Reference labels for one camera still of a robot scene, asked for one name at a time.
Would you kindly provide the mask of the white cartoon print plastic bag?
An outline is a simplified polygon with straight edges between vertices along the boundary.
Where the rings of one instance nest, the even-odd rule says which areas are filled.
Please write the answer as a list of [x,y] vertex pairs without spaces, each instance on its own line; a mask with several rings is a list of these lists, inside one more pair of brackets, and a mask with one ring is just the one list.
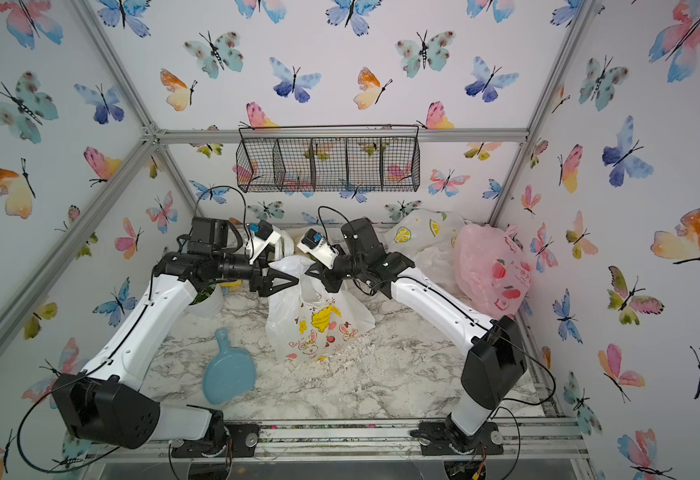
[[307,275],[313,261],[298,253],[288,233],[275,247],[275,270],[299,283],[268,298],[266,335],[276,361],[320,361],[376,326],[371,311],[345,287],[328,292]]

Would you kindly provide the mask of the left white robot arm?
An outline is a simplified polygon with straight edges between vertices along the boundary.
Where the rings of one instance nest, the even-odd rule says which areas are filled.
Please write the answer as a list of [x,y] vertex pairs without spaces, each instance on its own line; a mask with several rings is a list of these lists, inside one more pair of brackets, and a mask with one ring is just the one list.
[[149,367],[169,331],[205,288],[246,281],[269,297],[298,283],[270,267],[283,232],[267,221],[236,228],[228,220],[196,217],[179,249],[153,267],[148,289],[114,336],[77,374],[62,374],[51,391],[69,435],[136,449],[182,440],[201,456],[229,442],[221,412],[163,405],[141,393]]

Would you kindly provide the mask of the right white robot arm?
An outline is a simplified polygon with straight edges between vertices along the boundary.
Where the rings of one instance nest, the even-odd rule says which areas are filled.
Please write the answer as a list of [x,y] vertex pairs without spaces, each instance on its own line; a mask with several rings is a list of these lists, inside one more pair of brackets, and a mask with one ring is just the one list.
[[491,433],[489,418],[528,368],[517,323],[499,320],[468,307],[431,281],[415,262],[388,252],[367,218],[341,228],[346,249],[310,229],[297,244],[316,262],[307,275],[336,293],[345,280],[364,284],[415,311],[434,325],[465,357],[464,394],[445,420],[445,436],[459,453],[475,450],[481,435]]

